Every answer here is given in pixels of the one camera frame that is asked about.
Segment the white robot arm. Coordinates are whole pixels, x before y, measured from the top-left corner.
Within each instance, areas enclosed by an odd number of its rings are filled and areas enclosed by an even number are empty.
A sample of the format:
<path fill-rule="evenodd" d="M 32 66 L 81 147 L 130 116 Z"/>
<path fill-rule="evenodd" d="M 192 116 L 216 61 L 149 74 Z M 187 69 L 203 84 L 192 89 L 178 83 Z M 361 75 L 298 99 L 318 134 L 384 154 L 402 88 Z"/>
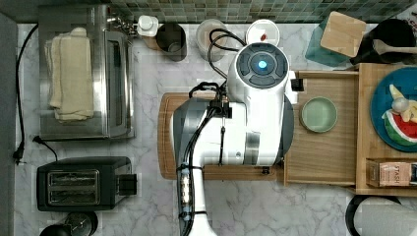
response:
<path fill-rule="evenodd" d="M 181 236 L 209 236 L 203 186 L 207 165 L 272 166 L 289 150 L 297 95 L 286 55 L 270 43 L 238 51 L 225 84 L 203 82 L 212 99 L 190 96 L 173 113 L 170 141 L 176 161 Z"/>

